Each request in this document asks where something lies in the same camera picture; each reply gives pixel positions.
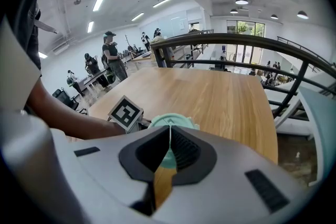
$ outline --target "chair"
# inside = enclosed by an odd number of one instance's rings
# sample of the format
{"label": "chair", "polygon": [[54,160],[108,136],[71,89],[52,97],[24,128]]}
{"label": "chair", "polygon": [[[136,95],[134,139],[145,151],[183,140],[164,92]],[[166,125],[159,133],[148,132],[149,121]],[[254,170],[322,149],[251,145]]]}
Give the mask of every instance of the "chair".
{"label": "chair", "polygon": [[65,104],[66,106],[70,107],[71,109],[81,113],[81,114],[85,114],[87,115],[88,113],[86,112],[86,109],[81,109],[80,111],[76,110],[79,103],[75,101],[74,98],[70,98],[65,91],[61,91],[59,89],[57,89],[53,95],[53,97],[57,98],[59,101],[61,101],[63,104]]}

